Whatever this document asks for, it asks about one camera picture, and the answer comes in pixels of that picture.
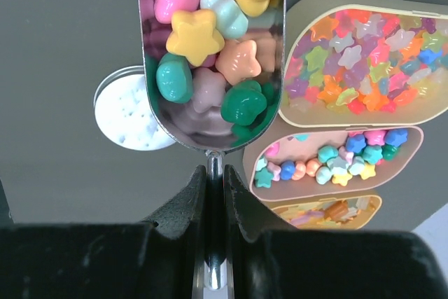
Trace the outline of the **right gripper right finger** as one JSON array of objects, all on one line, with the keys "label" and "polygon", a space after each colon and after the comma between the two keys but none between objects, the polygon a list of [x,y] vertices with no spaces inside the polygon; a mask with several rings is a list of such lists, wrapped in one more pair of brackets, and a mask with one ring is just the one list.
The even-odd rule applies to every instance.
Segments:
[{"label": "right gripper right finger", "polygon": [[430,248],[410,232],[299,230],[224,169],[231,298],[446,298]]}]

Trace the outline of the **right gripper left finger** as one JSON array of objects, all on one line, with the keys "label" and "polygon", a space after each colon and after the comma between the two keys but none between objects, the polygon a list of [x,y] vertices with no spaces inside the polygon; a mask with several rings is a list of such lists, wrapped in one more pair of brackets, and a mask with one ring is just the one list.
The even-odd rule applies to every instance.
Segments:
[{"label": "right gripper left finger", "polygon": [[201,298],[207,174],[136,223],[1,229],[2,298]]}]

